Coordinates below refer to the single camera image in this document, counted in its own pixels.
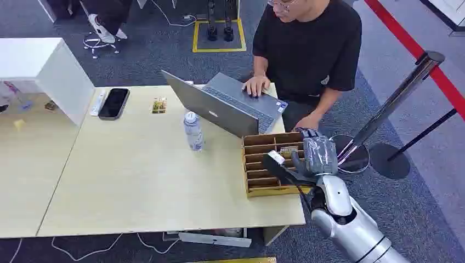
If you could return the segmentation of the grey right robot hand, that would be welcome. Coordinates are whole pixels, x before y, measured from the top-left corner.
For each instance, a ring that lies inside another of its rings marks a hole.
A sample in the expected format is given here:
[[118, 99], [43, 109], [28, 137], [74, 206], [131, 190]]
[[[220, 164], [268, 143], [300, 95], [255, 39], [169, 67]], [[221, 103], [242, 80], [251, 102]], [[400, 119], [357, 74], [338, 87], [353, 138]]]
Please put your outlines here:
[[296, 168], [294, 177], [298, 181], [316, 182], [324, 175], [335, 175], [338, 172], [336, 145], [334, 141], [321, 132], [309, 128], [297, 128], [303, 139], [304, 159], [292, 153], [292, 161]]

